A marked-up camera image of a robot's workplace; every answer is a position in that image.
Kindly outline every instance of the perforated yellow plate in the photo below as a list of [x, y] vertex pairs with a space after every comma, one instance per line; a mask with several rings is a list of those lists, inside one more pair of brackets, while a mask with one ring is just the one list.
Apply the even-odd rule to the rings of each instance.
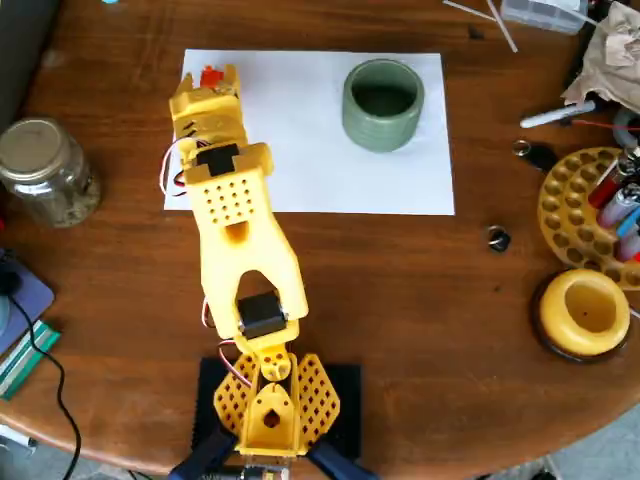
[[298, 364], [300, 382], [300, 425], [304, 453], [327, 433], [340, 413], [340, 399], [318, 356], [305, 355]]
[[618, 148], [586, 148], [559, 161], [540, 189], [538, 222], [561, 261], [603, 272], [624, 290], [640, 290], [640, 264], [615, 259], [615, 229], [600, 227], [598, 212], [587, 201], [598, 178], [620, 153]]
[[[236, 361], [236, 369], [244, 378], [252, 381], [258, 368], [255, 358], [251, 355], [240, 355]], [[227, 373], [213, 396], [213, 406], [224, 427], [240, 438], [244, 412], [250, 401], [251, 389], [240, 382], [233, 374]]]
[[[257, 363], [250, 355], [242, 355], [235, 367], [250, 381], [256, 381]], [[340, 399], [331, 385], [331, 381], [315, 354], [307, 354], [298, 363], [300, 392], [300, 446], [298, 455], [304, 455], [318, 438], [327, 433], [340, 413]], [[214, 394], [214, 407], [224, 427], [241, 436], [242, 423], [246, 418], [246, 409], [253, 395], [251, 389], [239, 382], [231, 373], [227, 374]]]

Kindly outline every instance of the yellow round container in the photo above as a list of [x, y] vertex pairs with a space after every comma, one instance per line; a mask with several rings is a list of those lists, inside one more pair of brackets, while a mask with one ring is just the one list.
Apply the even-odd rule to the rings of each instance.
[[593, 357], [618, 347], [630, 326], [624, 292], [598, 272], [578, 269], [554, 278], [540, 300], [540, 326], [570, 355]]

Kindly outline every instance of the yellow robotic arm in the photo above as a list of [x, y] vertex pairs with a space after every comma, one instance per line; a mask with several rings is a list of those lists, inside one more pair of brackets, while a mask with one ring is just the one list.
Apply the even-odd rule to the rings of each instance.
[[[202, 287], [218, 334], [243, 355], [215, 393], [222, 424], [242, 454], [304, 455], [333, 424], [340, 401], [316, 355], [298, 364], [285, 344], [308, 313], [297, 258], [271, 211], [269, 147], [249, 145], [236, 69], [207, 67], [170, 100], [185, 186], [200, 231]], [[237, 299], [241, 276], [261, 272], [277, 292]]]

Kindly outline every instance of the floor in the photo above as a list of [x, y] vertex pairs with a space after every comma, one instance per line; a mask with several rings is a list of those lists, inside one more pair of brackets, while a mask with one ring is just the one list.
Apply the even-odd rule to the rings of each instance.
[[[559, 480], [636, 480], [640, 478], [639, 451], [640, 405], [538, 464], [551, 462]], [[9, 451], [0, 448], [0, 480], [59, 479], [69, 458], [68, 454], [44, 445], [39, 445], [33, 454], [21, 447], [12, 446]], [[490, 479], [529, 480], [535, 467], [530, 464], [514, 467]], [[125, 470], [81, 460], [73, 480], [131, 480], [131, 476]]]

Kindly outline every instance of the jar lid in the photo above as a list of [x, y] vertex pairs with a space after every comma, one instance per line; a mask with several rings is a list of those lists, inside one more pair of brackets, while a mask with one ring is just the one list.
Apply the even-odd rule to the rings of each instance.
[[0, 175], [14, 182], [37, 183], [69, 157], [67, 133], [48, 118], [26, 118], [0, 136]]

